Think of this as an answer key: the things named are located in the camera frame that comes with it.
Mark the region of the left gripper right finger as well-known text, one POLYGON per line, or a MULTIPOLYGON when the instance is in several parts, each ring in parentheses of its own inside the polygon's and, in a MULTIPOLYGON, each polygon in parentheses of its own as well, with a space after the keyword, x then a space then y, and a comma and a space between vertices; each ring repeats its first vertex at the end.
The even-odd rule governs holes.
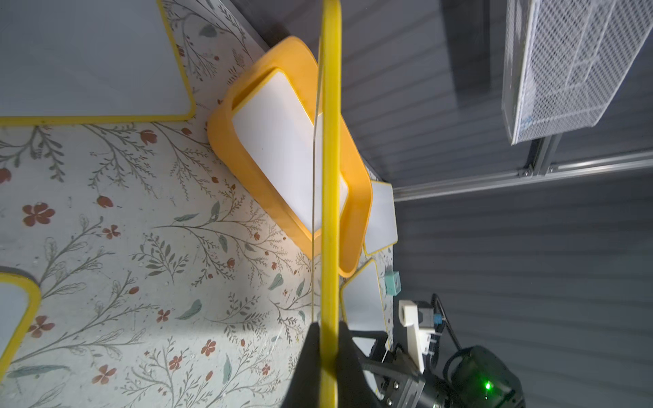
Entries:
POLYGON ((338 382, 338 406, 340 408, 379 407, 379 400, 369 388, 359 349, 353 341, 347 324, 340 321, 338 327, 338 356, 336 358, 336 379, 338 382))

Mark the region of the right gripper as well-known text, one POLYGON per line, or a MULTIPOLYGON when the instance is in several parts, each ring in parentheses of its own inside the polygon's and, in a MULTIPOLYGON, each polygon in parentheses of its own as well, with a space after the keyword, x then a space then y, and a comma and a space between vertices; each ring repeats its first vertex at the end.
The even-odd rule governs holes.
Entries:
POLYGON ((372 395, 380 407, 460 407, 462 403, 441 378, 420 372, 400 346, 386 348, 384 331, 358 331, 356 339, 367 343, 357 356, 372 395))

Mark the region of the right whiteboard under arm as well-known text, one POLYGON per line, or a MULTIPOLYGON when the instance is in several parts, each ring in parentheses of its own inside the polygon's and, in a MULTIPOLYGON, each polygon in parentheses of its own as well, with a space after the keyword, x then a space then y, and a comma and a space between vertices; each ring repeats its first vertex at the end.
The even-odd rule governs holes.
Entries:
POLYGON ((382 331, 388 334, 384 290, 374 259, 367 260, 345 281, 340 288, 340 301, 343 318, 350 331, 382 331))

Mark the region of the whiteboard yellow frame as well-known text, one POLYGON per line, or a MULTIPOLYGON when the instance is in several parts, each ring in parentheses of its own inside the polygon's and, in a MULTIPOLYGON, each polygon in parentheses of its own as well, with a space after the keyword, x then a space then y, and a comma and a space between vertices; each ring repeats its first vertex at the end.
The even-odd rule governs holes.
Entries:
POLYGON ((323 115, 309 114, 285 72, 275 69, 236 104, 240 143, 310 233, 321 228, 323 115))

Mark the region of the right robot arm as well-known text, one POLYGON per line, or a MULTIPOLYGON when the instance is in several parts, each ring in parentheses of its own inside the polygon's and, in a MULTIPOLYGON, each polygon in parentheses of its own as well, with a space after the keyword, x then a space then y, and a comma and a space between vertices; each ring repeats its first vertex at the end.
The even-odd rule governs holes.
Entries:
POLYGON ((455 353, 437 376, 420 372, 402 348, 386 350, 383 331, 354 331, 352 337, 374 341, 368 355, 358 355, 364 372, 374 377, 381 407, 526 406, 520 380, 482 346, 455 353))

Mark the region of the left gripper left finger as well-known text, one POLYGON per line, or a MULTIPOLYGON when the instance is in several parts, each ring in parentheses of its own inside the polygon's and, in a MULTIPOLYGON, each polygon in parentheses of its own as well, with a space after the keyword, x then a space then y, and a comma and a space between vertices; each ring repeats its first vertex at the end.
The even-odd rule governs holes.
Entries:
POLYGON ((304 340, 282 408, 317 408, 320 398, 320 325, 312 323, 304 340))

